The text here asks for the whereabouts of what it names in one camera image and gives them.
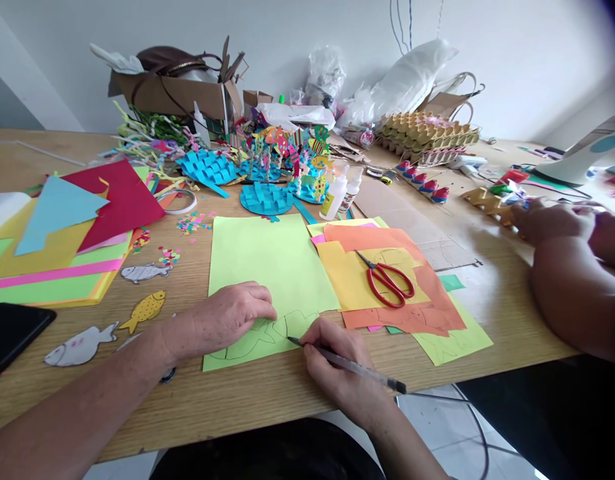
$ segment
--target hand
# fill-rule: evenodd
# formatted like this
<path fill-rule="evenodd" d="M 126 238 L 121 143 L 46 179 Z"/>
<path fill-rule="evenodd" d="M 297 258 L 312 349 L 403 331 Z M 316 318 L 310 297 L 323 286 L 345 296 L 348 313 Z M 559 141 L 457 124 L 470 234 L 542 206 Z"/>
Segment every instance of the hand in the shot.
<path fill-rule="evenodd" d="M 236 343 L 257 318 L 277 319 L 267 287 L 255 281 L 223 287 L 188 311 L 155 325 L 172 366 Z"/>
<path fill-rule="evenodd" d="M 515 203 L 512 213 L 521 236 L 535 247 L 556 237 L 577 237 L 587 242 L 594 231 L 592 210 L 575 212 L 571 205 L 564 204 L 547 207 L 544 197 L 529 202 L 529 210 Z"/>
<path fill-rule="evenodd" d="M 319 317 L 303 335 L 301 343 L 305 345 L 307 371 L 325 395 L 360 428 L 370 432 L 378 427 L 373 422 L 376 414 L 395 405 L 384 387 L 375 380 L 332 366 L 313 347 L 315 343 L 329 347 L 341 357 L 373 369 L 374 364 L 360 333 L 342 329 Z"/>

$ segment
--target scissors handle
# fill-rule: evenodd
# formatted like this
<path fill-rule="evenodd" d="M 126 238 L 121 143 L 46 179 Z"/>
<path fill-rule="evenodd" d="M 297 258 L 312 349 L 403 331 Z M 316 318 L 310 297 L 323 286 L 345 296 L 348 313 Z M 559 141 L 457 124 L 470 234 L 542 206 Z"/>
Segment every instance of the scissors handle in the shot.
<path fill-rule="evenodd" d="M 396 273 L 398 276 L 402 277 L 407 284 L 409 292 L 405 292 L 400 289 L 400 287 L 389 277 L 385 270 L 390 270 Z M 405 299 L 412 298 L 416 293 L 414 289 L 414 284 L 412 281 L 405 275 L 402 271 L 391 267 L 390 265 L 385 265 L 384 263 L 379 263 L 376 265 L 374 269 L 367 270 L 367 279 L 369 281 L 369 286 L 372 289 L 372 292 L 376 297 L 382 301 L 385 305 L 392 308 L 401 308 L 405 305 Z M 374 283 L 374 279 L 380 281 L 385 287 L 391 290 L 396 297 L 398 297 L 398 303 L 392 303 L 385 297 L 383 297 L 378 289 L 376 288 L 376 284 Z"/>

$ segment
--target orange paper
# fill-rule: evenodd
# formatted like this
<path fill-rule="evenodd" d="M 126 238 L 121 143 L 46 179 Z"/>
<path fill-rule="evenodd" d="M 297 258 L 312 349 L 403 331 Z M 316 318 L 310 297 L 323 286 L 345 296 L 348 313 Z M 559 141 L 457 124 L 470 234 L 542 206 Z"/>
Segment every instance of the orange paper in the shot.
<path fill-rule="evenodd" d="M 422 263 L 420 267 L 414 268 L 414 273 L 418 286 L 430 298 L 430 302 L 408 304 L 400 309 L 385 307 L 343 312 L 347 328 L 389 325 L 408 333 L 434 333 L 444 337 L 448 336 L 450 330 L 466 328 L 438 275 L 403 230 L 327 225 L 324 235 L 327 241 L 340 242 L 346 252 L 402 247 L 414 260 Z"/>

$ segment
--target marker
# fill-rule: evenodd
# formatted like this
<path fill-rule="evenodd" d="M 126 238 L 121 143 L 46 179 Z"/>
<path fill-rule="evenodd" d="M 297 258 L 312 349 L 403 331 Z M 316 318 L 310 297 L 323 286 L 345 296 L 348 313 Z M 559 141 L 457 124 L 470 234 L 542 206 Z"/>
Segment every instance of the marker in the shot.
<path fill-rule="evenodd" d="M 304 347 L 304 345 L 302 345 L 299 339 L 297 339 L 296 337 L 287 337 L 287 339 L 291 343 L 294 343 L 295 345 L 298 345 L 299 347 Z M 339 367 L 343 367 L 344 369 L 357 373 L 363 377 L 374 379 L 377 382 L 382 383 L 386 387 L 391 388 L 394 391 L 397 391 L 398 393 L 402 393 L 403 395 L 407 394 L 407 386 L 403 382 L 393 379 L 392 377 L 388 377 L 387 375 L 383 375 L 382 373 L 378 373 L 377 371 L 372 370 L 371 368 L 363 367 L 362 365 L 359 365 L 358 363 L 354 361 L 351 361 L 349 359 L 341 357 L 340 355 L 337 355 L 336 353 L 332 352 L 329 349 L 325 349 L 323 347 L 317 347 L 316 345 L 314 345 L 314 348 L 318 350 L 320 354 L 323 357 L 325 357 L 327 361 L 329 361 L 330 363 L 334 363 L 335 365 L 338 365 Z"/>

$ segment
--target tile floor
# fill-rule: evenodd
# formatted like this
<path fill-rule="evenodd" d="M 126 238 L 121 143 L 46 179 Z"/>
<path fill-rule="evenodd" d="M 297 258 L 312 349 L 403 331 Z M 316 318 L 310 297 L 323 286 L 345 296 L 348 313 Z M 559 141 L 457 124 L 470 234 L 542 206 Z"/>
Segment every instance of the tile floor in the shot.
<path fill-rule="evenodd" d="M 457 397 L 450 386 L 437 387 L 423 393 Z M 400 408 L 432 450 L 445 471 L 458 480 L 478 480 L 484 469 L 484 450 L 478 427 L 465 404 L 427 399 L 412 395 L 399 397 Z M 514 450 L 479 413 L 487 442 Z M 377 460 L 367 434 L 349 421 L 340 411 L 319 415 L 351 435 Z M 525 459 L 490 449 L 488 480 L 546 480 Z M 100 463 L 90 469 L 85 480 L 147 480 L 157 452 Z"/>

